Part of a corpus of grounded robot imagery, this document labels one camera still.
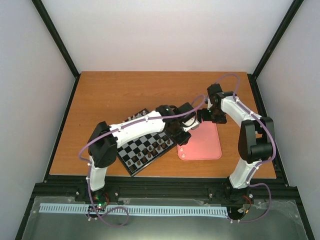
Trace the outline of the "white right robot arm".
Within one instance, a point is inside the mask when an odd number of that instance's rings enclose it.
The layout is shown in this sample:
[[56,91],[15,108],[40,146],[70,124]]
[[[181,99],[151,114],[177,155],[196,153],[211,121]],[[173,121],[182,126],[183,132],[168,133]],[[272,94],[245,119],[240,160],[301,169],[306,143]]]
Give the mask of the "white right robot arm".
[[249,191],[252,177],[265,162],[276,156],[274,122],[245,106],[233,91],[225,92],[220,84],[207,88],[207,108],[197,111],[197,120],[226,124],[227,117],[239,126],[238,153],[240,159],[224,185],[224,198],[235,203]]

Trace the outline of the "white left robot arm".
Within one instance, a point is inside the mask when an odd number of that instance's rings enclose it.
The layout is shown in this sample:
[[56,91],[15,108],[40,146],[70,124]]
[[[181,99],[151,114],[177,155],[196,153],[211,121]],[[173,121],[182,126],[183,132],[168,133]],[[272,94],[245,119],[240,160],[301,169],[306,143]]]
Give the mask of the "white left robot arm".
[[155,110],[119,124],[100,122],[87,143],[90,173],[86,195],[92,201],[99,201],[104,195],[105,176],[108,166],[117,158],[117,150],[124,144],[152,133],[165,132],[180,145],[191,138],[190,130],[200,125],[197,109],[190,103],[180,107],[160,105]]

